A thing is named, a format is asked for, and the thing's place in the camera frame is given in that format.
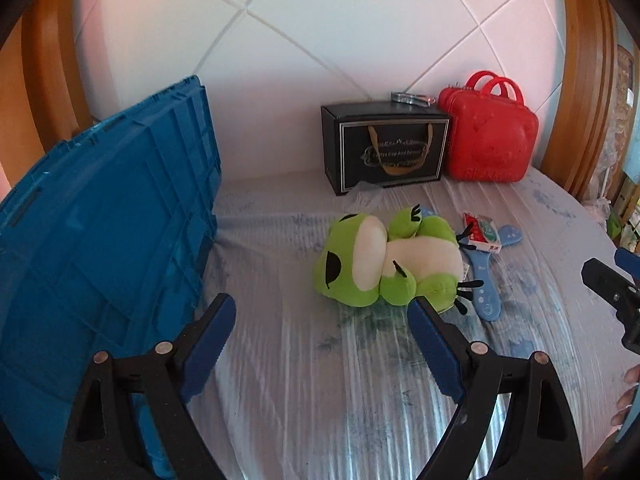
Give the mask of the person's right hand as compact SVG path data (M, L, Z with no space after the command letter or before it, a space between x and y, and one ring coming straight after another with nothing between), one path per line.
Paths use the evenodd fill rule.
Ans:
M637 390L639 387L639 377L640 377L640 365L637 364L634 367L631 367L626 371L624 375L624 383L630 385L630 388L623 393L623 395L616 402L616 410L617 412L611 418L611 425L613 427L622 426L624 421L626 420L631 405L634 403L634 398L636 397Z

